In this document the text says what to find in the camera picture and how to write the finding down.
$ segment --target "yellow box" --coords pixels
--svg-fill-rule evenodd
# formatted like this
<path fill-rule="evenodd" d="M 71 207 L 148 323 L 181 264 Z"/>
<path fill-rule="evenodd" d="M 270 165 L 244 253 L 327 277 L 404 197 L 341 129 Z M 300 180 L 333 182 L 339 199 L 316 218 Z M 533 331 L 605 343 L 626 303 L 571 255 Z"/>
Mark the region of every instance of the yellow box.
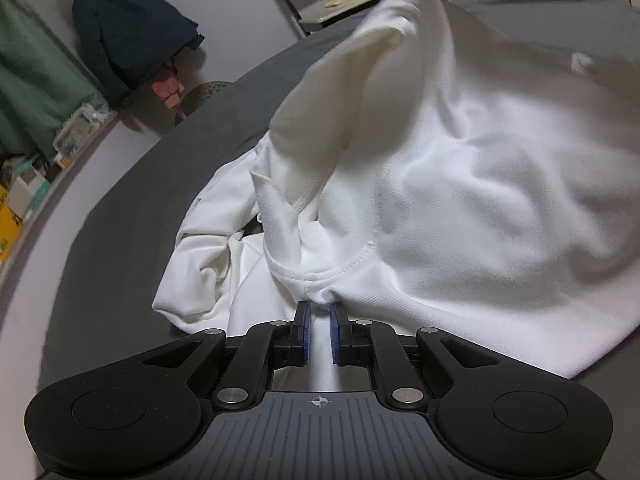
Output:
<path fill-rule="evenodd" d="M 22 230 L 22 221 L 5 204 L 7 191 L 0 186 L 0 261 L 5 260 Z"/>

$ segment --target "dark blue jacket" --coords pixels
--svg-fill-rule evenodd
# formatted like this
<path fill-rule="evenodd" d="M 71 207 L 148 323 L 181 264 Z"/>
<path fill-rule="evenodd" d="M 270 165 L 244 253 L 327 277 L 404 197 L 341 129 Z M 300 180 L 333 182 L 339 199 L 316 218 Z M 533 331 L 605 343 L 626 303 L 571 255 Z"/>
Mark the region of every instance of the dark blue jacket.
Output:
<path fill-rule="evenodd" d="M 198 24 L 165 0 L 74 0 L 73 17 L 84 61 L 114 108 L 169 58 L 202 40 Z"/>

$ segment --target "chair seat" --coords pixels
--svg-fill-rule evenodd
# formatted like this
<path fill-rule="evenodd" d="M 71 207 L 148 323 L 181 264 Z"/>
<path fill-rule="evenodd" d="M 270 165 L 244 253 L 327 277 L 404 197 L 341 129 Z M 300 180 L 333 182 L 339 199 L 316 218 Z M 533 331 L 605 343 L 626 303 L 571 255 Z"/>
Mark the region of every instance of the chair seat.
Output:
<path fill-rule="evenodd" d="M 318 17 L 309 17 L 299 20 L 299 24 L 306 30 L 318 30 L 343 18 L 344 15 L 354 14 L 362 8 L 376 4 L 378 0 L 348 0 L 335 10 L 327 9 L 329 12 Z"/>

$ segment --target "bed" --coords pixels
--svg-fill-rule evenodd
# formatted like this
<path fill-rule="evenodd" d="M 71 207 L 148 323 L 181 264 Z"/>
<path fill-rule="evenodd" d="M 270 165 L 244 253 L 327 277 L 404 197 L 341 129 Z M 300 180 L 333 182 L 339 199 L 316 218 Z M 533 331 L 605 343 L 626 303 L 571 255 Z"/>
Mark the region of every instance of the bed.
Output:
<path fill-rule="evenodd" d="M 568 56 L 640 57 L 640 14 L 612 0 L 452 0 L 517 41 Z M 183 336 L 151 302 L 190 203 L 222 164 L 251 149 L 307 67 L 346 38 L 356 14 L 223 89 L 159 142 L 90 213 L 66 261 L 42 354 L 40 388 Z M 599 472 L 640 478 L 640 332 L 578 380 L 614 417 Z"/>

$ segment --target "silver screw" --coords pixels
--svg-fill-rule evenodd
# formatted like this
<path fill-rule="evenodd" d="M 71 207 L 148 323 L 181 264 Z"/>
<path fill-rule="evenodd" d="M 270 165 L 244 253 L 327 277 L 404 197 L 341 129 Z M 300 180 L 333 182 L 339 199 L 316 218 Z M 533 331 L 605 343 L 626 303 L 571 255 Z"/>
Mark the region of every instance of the silver screw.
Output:
<path fill-rule="evenodd" d="M 225 388 L 224 390 L 220 390 L 216 395 L 218 400 L 225 404 L 237 404 L 238 402 L 246 400 L 248 396 L 249 394 L 242 388 Z"/>
<path fill-rule="evenodd" d="M 403 404 L 413 404 L 414 402 L 419 402 L 424 397 L 422 392 L 415 388 L 398 388 L 394 390 L 391 396 Z"/>

